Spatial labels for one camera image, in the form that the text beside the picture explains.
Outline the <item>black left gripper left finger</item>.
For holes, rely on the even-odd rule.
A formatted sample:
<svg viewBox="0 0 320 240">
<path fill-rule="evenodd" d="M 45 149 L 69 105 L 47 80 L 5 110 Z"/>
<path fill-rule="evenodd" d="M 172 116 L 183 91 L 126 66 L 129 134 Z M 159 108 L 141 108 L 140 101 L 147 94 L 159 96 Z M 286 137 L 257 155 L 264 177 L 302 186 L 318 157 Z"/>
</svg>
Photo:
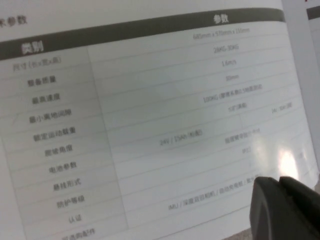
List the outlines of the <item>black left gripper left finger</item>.
<svg viewBox="0 0 320 240">
<path fill-rule="evenodd" d="M 304 218 L 285 188 L 272 177 L 254 180 L 249 221 L 254 240 L 311 240 Z"/>
</svg>

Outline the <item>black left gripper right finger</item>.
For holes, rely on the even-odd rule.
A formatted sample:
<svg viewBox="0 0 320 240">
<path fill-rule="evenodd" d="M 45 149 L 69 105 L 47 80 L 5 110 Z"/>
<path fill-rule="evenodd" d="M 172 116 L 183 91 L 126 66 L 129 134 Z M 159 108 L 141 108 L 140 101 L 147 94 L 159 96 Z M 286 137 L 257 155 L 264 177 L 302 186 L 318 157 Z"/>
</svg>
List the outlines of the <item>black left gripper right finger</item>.
<svg viewBox="0 0 320 240">
<path fill-rule="evenodd" d="M 309 233 L 319 240 L 320 194 L 289 176 L 280 177 L 279 183 L 284 187 L 286 194 L 293 201 L 301 217 L 303 217 Z"/>
</svg>

